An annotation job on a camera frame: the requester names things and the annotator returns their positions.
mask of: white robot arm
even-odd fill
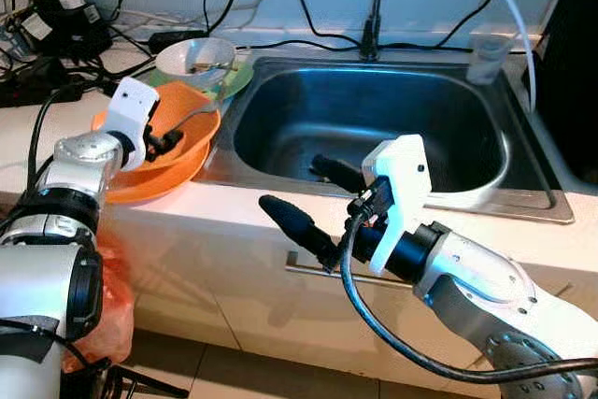
[[[100,318],[102,261],[95,251],[110,180],[145,160],[146,125],[159,101],[125,78],[102,130],[56,143],[53,161],[0,225],[0,395],[56,399],[63,348],[40,329],[74,341]],[[16,321],[30,330],[8,327]]]
[[[505,399],[598,395],[594,318],[540,289],[510,258],[439,223],[414,224],[430,191],[421,137],[403,135],[383,142],[365,158],[362,169],[363,185],[369,187],[349,204],[351,218],[339,248],[293,205],[266,195],[260,206],[288,237],[314,253],[326,270],[340,264],[349,300],[378,336],[437,375],[499,384]],[[358,185],[355,173],[349,172],[346,165],[337,164],[329,178],[342,181],[339,185]],[[350,273],[351,256],[369,261],[375,273],[386,268],[411,282],[413,293],[452,332],[475,345],[495,370],[470,371],[440,363],[394,335],[359,295]]]

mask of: white countertop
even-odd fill
[[[287,56],[288,52],[269,51],[269,54]],[[311,52],[306,51],[305,56],[311,56]],[[108,67],[113,70],[141,58],[139,54],[123,48],[109,50],[105,55]],[[41,133],[39,163],[52,154],[57,139],[88,131],[92,116],[104,110],[108,100],[101,93],[92,92],[84,94],[83,99],[76,103],[52,106]],[[3,142],[0,150],[0,203],[3,197],[5,201],[8,198],[14,200],[14,194],[22,192],[24,188],[26,155],[38,109],[39,106],[0,109],[0,141]],[[165,220],[184,216],[203,223],[220,221],[274,228],[275,224],[257,206],[259,196],[264,193],[255,189],[187,182],[162,198],[130,207],[111,207],[107,213],[161,214]],[[336,236],[342,234],[347,199],[283,192],[275,194],[303,208],[325,231]],[[568,225],[430,208],[424,209],[422,218],[426,222],[441,221],[456,232],[509,254],[527,266],[540,271],[552,270],[549,276],[563,276],[566,273],[567,278],[586,278],[597,286],[598,197],[571,192],[566,197],[576,219]]]

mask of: clear plastic cup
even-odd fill
[[[467,80],[473,84],[492,84],[513,47],[513,39],[504,36],[484,36],[474,39],[473,45]]]

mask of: floor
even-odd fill
[[[191,390],[191,399],[466,399],[140,330],[123,364]],[[133,396],[161,397],[144,387]]]

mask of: stainless steel sink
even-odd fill
[[[427,206],[570,222],[571,209],[504,78],[478,87],[455,64],[262,58],[222,120],[202,181],[342,195],[310,170],[355,166],[380,141],[423,136]]]

